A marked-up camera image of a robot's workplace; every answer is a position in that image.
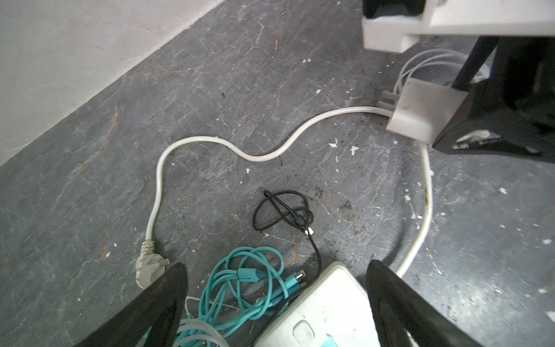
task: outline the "tangled black cable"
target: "tangled black cable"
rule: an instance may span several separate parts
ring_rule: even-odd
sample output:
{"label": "tangled black cable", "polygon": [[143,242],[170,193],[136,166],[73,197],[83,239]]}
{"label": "tangled black cable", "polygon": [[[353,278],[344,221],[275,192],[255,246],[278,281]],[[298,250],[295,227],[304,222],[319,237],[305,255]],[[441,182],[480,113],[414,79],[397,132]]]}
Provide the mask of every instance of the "tangled black cable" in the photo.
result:
{"label": "tangled black cable", "polygon": [[[303,206],[294,207],[294,208],[289,207],[286,203],[284,203],[283,201],[281,201],[278,198],[279,195],[283,195],[283,194],[294,194],[294,195],[300,196],[302,198]],[[308,231],[310,225],[314,222],[314,214],[309,209],[308,199],[303,194],[301,194],[299,192],[296,192],[294,190],[283,190],[283,191],[277,192],[275,194],[272,193],[269,190],[264,190],[264,196],[265,196],[265,198],[258,204],[256,209],[254,210],[253,229],[256,230],[257,232],[261,232],[263,230],[266,230],[269,227],[274,226],[280,220],[284,220],[287,224],[289,224],[293,228],[300,230],[303,233],[303,235],[308,236],[310,244],[314,248],[314,254],[316,255],[317,270],[316,270],[316,278],[315,279],[317,279],[320,276],[320,273],[322,272],[322,258],[320,257],[320,252],[318,251],[318,247],[316,247],[316,244],[314,243],[314,240],[312,239],[312,235]],[[271,221],[267,225],[264,225],[262,227],[257,227],[256,226],[256,215],[257,215],[258,211],[260,210],[260,208],[262,207],[262,205],[264,205],[264,203],[266,201],[269,201],[272,204],[272,206],[275,208],[277,213],[279,213],[279,217],[277,217],[276,219],[274,219],[273,221]],[[286,212],[284,213],[278,207],[278,205],[276,203],[283,206],[285,208]],[[283,302],[283,304],[285,305],[288,302],[290,302],[290,300],[286,300],[285,302]]]}

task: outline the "white wall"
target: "white wall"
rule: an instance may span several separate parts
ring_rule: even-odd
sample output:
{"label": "white wall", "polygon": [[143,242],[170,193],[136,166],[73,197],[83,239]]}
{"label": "white wall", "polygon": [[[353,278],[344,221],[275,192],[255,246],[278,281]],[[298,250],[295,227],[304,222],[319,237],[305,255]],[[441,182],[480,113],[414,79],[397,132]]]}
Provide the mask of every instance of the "white wall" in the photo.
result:
{"label": "white wall", "polygon": [[0,165],[223,0],[0,0]]}

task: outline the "stone floor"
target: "stone floor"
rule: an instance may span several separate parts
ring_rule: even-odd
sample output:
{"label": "stone floor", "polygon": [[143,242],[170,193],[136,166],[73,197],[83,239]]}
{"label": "stone floor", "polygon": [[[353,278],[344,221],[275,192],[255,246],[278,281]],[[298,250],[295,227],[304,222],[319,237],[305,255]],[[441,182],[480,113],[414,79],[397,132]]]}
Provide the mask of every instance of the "stone floor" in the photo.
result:
{"label": "stone floor", "polygon": [[[75,344],[137,296],[133,266],[170,143],[217,135],[267,153],[313,115],[375,104],[415,52],[474,41],[365,51],[360,18],[358,1],[228,0],[0,167],[0,345]],[[428,77],[440,76],[453,72]],[[423,210],[417,149],[385,125],[332,118],[265,163],[216,144],[177,149],[158,252],[186,264],[197,297],[240,245],[276,247],[289,271],[310,276],[312,249],[297,231],[250,226],[264,188],[295,189],[310,197],[324,266],[340,260],[362,280],[370,259],[406,251]],[[552,345],[555,166],[438,152],[431,162],[432,228],[405,280],[485,346]],[[248,345],[262,323],[245,324],[231,345]]]}

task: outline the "paint chip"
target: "paint chip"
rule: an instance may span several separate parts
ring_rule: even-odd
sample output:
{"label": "paint chip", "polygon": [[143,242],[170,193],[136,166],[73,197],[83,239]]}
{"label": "paint chip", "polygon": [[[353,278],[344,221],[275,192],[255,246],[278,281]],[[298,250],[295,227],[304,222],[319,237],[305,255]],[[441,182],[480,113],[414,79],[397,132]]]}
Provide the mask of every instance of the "paint chip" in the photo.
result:
{"label": "paint chip", "polygon": [[555,312],[553,311],[545,311],[547,316],[549,317],[549,319],[551,319],[551,321],[555,321]]}

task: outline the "white charging cable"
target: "white charging cable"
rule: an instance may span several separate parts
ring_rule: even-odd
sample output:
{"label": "white charging cable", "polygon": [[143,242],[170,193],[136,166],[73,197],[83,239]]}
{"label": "white charging cable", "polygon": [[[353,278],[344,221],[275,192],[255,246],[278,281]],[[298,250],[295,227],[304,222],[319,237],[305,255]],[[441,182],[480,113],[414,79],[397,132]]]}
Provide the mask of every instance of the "white charging cable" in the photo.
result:
{"label": "white charging cable", "polygon": [[[160,159],[158,160],[158,165],[156,167],[156,197],[154,199],[154,206],[152,208],[152,212],[150,213],[150,218],[147,224],[145,242],[142,243],[140,256],[137,259],[137,264],[135,267],[137,270],[135,280],[139,285],[139,287],[146,288],[148,285],[154,282],[158,277],[160,277],[164,273],[166,266],[169,264],[168,259],[164,259],[161,255],[154,253],[154,241],[152,240],[152,235],[153,235],[154,222],[156,220],[156,216],[158,215],[158,210],[160,209],[160,203],[162,202],[162,186],[163,186],[162,176],[163,176],[164,162],[168,157],[168,155],[175,148],[192,142],[213,142],[213,143],[219,143],[228,147],[229,149],[231,149],[233,152],[235,152],[237,155],[239,155],[245,160],[249,160],[251,162],[265,162],[282,155],[293,144],[293,142],[297,140],[300,134],[302,134],[305,130],[307,130],[308,127],[310,127],[311,125],[323,119],[333,117],[335,115],[347,114],[347,113],[375,113],[375,114],[384,115],[386,117],[392,116],[392,112],[389,110],[378,108],[378,107],[370,107],[370,106],[345,107],[345,108],[339,108],[339,109],[327,111],[307,120],[289,137],[289,139],[280,148],[278,148],[277,150],[271,153],[264,154],[264,155],[246,154],[245,152],[240,150],[237,146],[233,145],[233,143],[224,139],[211,137],[211,136],[187,137],[167,147],[167,149],[160,156]],[[422,156],[422,160],[421,160],[422,171],[425,176],[426,175],[428,176],[428,179],[425,179],[425,183],[427,185],[426,187],[427,208],[425,210],[424,223],[422,224],[422,228],[418,233],[418,237],[415,240],[415,244],[413,245],[413,247],[411,248],[411,251],[409,251],[409,254],[407,255],[407,257],[405,257],[405,260],[402,263],[402,267],[404,269],[402,271],[403,274],[406,272],[405,267],[408,268],[410,266],[412,260],[414,259],[414,256],[416,255],[416,252],[418,252],[418,248],[420,248],[420,245],[422,244],[424,238],[426,237],[426,234],[430,227],[430,220],[431,220],[431,213],[432,213],[430,160],[428,158],[426,145],[420,144],[420,147],[421,147],[420,154]]]}

